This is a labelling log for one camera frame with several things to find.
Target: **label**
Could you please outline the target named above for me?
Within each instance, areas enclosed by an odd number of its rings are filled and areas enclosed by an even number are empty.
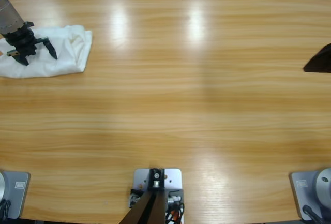
[[[25,182],[16,182],[15,183],[15,189],[24,189],[25,188]]]
[[[306,188],[308,187],[307,181],[306,180],[297,180],[296,184],[299,188]]]

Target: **gray metal base plate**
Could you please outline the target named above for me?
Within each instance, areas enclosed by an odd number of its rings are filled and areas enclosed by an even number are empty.
[[[165,168],[164,186],[167,191],[183,189],[182,172],[177,168]],[[136,169],[134,172],[133,189],[146,191],[149,180],[149,169]]]
[[[319,171],[295,172],[290,176],[292,187],[295,191],[298,212],[303,220],[311,220],[302,210],[304,205],[310,206],[311,209],[322,218],[321,209],[315,192],[315,179],[318,172]]]
[[[8,218],[17,219],[21,216],[30,174],[26,172],[3,171],[5,178],[4,199],[9,200],[11,205]]]

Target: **white cloth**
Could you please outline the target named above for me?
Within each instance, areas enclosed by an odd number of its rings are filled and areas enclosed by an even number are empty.
[[[5,39],[0,39],[0,76],[9,78],[51,77],[56,75],[83,72],[92,45],[92,31],[83,26],[66,26],[64,28],[40,28],[33,30],[36,38],[49,37],[55,48],[57,60],[41,43],[37,44],[36,55],[27,56],[28,66],[21,65],[6,55],[15,47]]]

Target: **wooden table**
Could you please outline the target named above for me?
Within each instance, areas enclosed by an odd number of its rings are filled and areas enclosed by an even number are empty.
[[[0,79],[22,217],[118,223],[136,168],[183,172],[187,223],[298,219],[289,173],[330,167],[331,0],[11,0],[94,34],[84,73]]]

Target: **cable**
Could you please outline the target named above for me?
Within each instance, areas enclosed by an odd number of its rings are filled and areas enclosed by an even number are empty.
[[[184,210],[185,210],[184,203],[173,204],[169,206],[165,218],[165,222],[166,222],[165,224],[169,224],[171,222],[173,222],[174,224],[180,224],[180,222],[182,221]]]
[[[312,209],[310,206],[303,206],[302,208],[303,212],[312,219],[312,221],[316,224],[325,224],[324,220],[319,217]]]
[[[11,203],[9,200],[3,199],[0,202],[0,221],[1,222],[7,219],[10,205],[11,205]]]

